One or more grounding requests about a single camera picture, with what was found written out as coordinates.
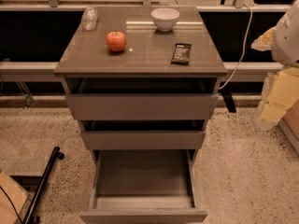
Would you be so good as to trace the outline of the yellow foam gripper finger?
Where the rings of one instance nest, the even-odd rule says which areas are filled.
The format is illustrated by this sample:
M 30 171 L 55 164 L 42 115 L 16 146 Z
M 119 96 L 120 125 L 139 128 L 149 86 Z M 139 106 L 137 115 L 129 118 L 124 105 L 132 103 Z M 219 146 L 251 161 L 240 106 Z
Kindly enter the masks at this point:
M 262 130 L 277 126 L 287 111 L 299 100 L 299 69 L 287 67 L 269 73 L 263 82 L 256 125 Z
M 258 51 L 270 50 L 275 31 L 276 31 L 275 27 L 268 29 L 266 32 L 264 32 L 262 35 L 260 35 L 257 39 L 253 41 L 251 47 Z

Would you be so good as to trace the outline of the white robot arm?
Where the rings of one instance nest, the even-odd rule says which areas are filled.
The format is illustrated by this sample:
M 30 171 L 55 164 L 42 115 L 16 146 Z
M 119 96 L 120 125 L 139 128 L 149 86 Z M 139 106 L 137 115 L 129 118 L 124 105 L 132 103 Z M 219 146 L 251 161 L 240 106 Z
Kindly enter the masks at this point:
M 299 99 L 299 1 L 296 0 L 277 25 L 260 35 L 251 47 L 258 51 L 270 50 L 272 59 L 283 66 L 265 78 L 257 109 L 256 125 L 269 130 Z

